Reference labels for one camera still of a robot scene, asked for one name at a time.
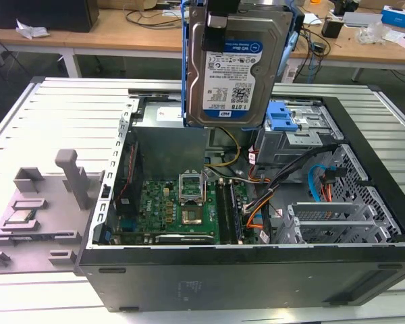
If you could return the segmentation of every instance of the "barcode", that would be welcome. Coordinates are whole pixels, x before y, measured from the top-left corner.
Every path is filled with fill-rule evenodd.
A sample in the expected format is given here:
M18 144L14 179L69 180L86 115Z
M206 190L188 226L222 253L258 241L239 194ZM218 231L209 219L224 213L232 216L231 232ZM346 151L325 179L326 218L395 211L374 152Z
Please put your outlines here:
M248 103L250 88L236 87L232 89L232 103Z

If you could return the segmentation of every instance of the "hard drive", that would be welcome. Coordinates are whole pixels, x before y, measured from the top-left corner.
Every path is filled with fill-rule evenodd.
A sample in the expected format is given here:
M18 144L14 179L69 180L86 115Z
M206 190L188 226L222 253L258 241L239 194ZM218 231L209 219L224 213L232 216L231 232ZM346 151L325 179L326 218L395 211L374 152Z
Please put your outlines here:
M186 121L189 126L262 124L292 13L239 4L227 19L223 52L204 51L205 7L190 7Z

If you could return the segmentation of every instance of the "metal table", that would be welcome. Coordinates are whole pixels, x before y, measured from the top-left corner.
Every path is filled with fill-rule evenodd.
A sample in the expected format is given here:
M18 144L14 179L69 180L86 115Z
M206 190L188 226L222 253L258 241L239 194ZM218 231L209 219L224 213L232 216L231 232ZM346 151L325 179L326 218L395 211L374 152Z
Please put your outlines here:
M128 89L156 80L47 78L31 83L0 124L0 215L14 191L21 166L60 173L57 149L75 148L77 164L99 173ZM180 89L179 81L162 81ZM405 117L382 93L366 86L277 84L275 93L333 95L371 143L405 192ZM73 273L0 275L0 323L405 323L405 281L364 306L279 308L162 313L108 313L83 277Z

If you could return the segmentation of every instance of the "workbench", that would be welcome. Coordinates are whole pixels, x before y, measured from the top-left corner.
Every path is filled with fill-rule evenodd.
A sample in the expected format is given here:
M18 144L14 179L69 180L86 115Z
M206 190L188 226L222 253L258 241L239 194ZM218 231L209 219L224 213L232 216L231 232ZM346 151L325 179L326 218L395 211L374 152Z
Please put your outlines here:
M311 5L306 0L303 12L310 11L324 18L333 8L329 0L321 0L318 5ZM359 8L358 12L376 13L376 11ZM144 23L171 20L162 16L142 19ZM310 29L321 34L322 25ZM339 38L327 40L331 44L331 53L322 61L323 66L347 68L371 68L387 70L405 70L405 49L386 42L385 45L360 45L355 40L357 28L342 28ZM89 33L50 31L45 38L29 40L15 30L0 30L0 40L10 51L56 53L63 55L70 78L81 76L77 55L110 55L122 57L160 57L170 59L182 58L182 31L151 30L126 21L122 10L101 9L99 19ZM296 50L288 61L290 71L302 64L307 56L307 44L302 37ZM285 73L283 82L291 82L295 74Z
M12 180L19 167L36 166L43 174L62 172L54 163L58 149L76 149L77 165L87 174L100 173L128 89L150 88L153 82L157 81L46 78L30 83L0 124L0 216L15 190ZM180 89L179 81L167 83ZM337 97L405 193L405 117L382 92L367 86L322 84L276 84L273 92ZM357 307L132 314L109 313L87 279L73 273L0 275L0 323L21 323L22 318L31 323L93 318L101 323L360 323L365 319L405 323L405 281Z

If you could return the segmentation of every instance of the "motherboard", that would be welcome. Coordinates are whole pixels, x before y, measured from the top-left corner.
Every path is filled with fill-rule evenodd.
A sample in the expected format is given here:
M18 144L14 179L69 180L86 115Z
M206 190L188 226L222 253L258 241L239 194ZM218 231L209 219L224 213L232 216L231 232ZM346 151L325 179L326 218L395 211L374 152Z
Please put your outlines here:
M201 193L202 201L184 202L180 191ZM243 183L144 181L137 217L121 215L115 238L125 245L177 244L184 238L199 244L232 243L242 237L240 216L248 201Z

